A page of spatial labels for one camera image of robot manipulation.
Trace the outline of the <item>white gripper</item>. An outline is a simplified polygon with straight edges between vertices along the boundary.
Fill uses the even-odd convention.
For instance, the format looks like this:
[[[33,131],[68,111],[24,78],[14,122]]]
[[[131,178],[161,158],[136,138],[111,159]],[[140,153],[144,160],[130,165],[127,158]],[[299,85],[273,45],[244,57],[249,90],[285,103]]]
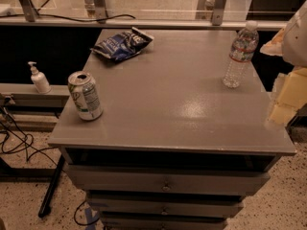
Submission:
[[[262,54],[278,56],[295,67],[289,74],[279,73],[274,81],[268,121],[284,127],[307,104],[307,2],[269,42]]]

